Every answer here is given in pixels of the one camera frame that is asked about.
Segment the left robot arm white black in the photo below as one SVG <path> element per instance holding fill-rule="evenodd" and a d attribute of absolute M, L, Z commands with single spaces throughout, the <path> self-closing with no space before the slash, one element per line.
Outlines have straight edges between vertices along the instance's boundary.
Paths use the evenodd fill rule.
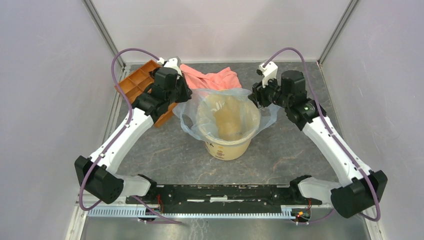
<path fill-rule="evenodd" d="M 121 196 L 138 196 L 145 204 L 156 200 L 157 190 L 151 186 L 151 180 L 141 175 L 119 176 L 116 172 L 136 141 L 172 104 L 191 99 L 192 91 L 177 66 L 158 67 L 152 76 L 154 82 L 136 97 L 118 129 L 89 157 L 79 156 L 75 160 L 80 204 L 84 191 L 106 204 Z"/>

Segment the light blue plastic trash bag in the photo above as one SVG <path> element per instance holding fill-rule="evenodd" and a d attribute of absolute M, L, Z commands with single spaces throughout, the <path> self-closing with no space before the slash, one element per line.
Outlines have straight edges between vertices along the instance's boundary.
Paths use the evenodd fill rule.
<path fill-rule="evenodd" d="M 193 138 L 210 143 L 237 143 L 255 137 L 277 121 L 279 107 L 257 107 L 250 90 L 197 88 L 191 99 L 177 104 L 173 113 L 182 130 Z"/>

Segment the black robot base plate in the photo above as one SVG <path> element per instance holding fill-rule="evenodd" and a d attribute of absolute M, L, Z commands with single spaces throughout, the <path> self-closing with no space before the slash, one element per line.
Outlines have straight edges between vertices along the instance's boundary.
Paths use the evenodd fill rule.
<path fill-rule="evenodd" d="M 164 214 L 276 214 L 281 206 L 322 204 L 289 185 L 277 184 L 163 184 L 151 187 L 140 199 L 160 205 Z"/>

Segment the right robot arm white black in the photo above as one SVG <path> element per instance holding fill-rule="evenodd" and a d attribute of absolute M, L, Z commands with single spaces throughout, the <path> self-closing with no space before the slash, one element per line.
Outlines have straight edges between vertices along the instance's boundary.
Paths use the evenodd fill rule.
<path fill-rule="evenodd" d="M 276 105 L 284 108 L 287 118 L 320 150 L 334 170 L 338 181 L 324 181 L 304 175 L 290 182 L 289 199 L 302 204 L 315 199 L 330 204 L 342 217 L 363 215 L 375 208 L 375 216 L 364 218 L 377 222 L 381 217 L 380 201 L 388 182 L 382 170 L 374 171 L 365 164 L 337 133 L 323 107 L 308 97 L 302 72 L 287 70 L 281 81 L 271 78 L 257 82 L 248 98 L 257 107 Z"/>

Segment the yellow trash bin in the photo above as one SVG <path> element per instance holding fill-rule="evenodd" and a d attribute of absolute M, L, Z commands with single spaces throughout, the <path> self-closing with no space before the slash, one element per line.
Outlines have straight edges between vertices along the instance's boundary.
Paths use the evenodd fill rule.
<path fill-rule="evenodd" d="M 242 156 L 258 133 L 261 113 L 244 88 L 203 90 L 193 131 L 214 158 L 231 161 Z"/>

